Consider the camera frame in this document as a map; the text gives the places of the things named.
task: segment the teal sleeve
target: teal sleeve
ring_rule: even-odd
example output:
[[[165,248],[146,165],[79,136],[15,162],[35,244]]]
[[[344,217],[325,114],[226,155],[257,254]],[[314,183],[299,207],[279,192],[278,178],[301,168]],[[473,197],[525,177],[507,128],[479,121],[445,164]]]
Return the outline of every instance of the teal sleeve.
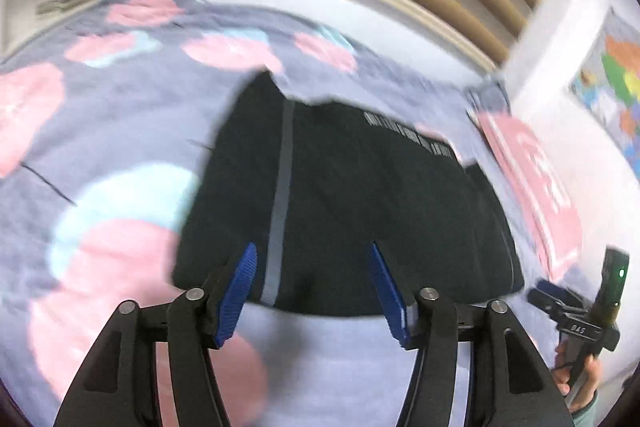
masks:
[[[583,407],[572,414],[575,427],[593,427],[595,423],[597,400],[598,391],[593,395],[593,400],[589,402],[587,407]]]

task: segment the blue gripper pad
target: blue gripper pad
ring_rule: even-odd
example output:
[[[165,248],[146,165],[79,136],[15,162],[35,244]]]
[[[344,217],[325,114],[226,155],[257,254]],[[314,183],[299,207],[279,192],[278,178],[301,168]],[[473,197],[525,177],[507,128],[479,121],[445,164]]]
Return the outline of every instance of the blue gripper pad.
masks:
[[[218,328],[213,337],[216,346],[222,347],[234,334],[242,306],[244,306],[244,302],[251,290],[251,285],[254,282],[257,267],[258,254],[255,245],[249,243],[218,306]]]
[[[406,306],[402,295],[391,277],[378,246],[373,243],[369,250],[369,274],[376,287],[378,301],[386,317],[389,330],[402,347],[405,347],[410,339],[409,326],[407,324]]]

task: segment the human hand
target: human hand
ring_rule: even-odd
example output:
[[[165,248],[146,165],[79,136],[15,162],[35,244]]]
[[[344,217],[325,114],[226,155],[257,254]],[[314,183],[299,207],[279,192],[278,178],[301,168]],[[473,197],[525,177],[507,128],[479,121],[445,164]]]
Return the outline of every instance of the human hand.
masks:
[[[562,396],[569,393],[569,385],[567,382],[569,381],[569,375],[571,373],[570,366],[564,367],[566,362],[566,344],[567,341],[564,341],[556,347],[556,369],[551,371],[551,375],[554,377],[558,391],[562,393]],[[587,381],[581,390],[578,391],[574,401],[569,406],[569,412],[571,413],[579,411],[590,404],[591,400],[593,400],[596,389],[600,384],[600,380],[602,379],[602,363],[599,359],[594,358],[593,355],[589,355],[584,360],[584,370],[587,373]]]

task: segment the bed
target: bed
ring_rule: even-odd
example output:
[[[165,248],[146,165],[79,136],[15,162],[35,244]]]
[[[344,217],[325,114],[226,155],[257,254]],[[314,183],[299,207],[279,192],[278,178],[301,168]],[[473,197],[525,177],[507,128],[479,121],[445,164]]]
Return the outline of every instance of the bed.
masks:
[[[104,0],[0,69],[0,380],[34,427],[53,424],[119,302],[178,295],[168,275],[211,130],[265,67],[287,96],[354,103],[445,136],[492,182],[525,288],[543,276],[514,192],[468,117],[469,92],[283,12]],[[561,284],[593,293],[575,268]],[[504,300],[550,365],[554,324],[523,292]],[[414,363],[382,317],[258,305],[245,306],[225,349],[212,360],[235,425],[393,425]],[[158,364],[169,418],[166,352]],[[452,426],[463,422],[468,365],[461,345]]]

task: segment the metal screw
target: metal screw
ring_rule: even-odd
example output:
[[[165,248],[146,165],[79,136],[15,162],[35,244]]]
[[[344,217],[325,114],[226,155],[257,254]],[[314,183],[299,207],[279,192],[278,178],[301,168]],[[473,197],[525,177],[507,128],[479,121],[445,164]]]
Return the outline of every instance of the metal screw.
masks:
[[[437,290],[434,290],[434,288],[422,288],[420,290],[420,297],[426,301],[436,301],[438,297],[440,297],[440,294]]]
[[[118,311],[123,315],[126,315],[136,309],[136,303],[133,301],[124,301],[118,306]]]
[[[202,288],[191,288],[187,292],[187,300],[199,301],[204,297],[204,290]]]
[[[494,301],[491,303],[491,309],[496,313],[506,313],[509,307],[502,301]]]

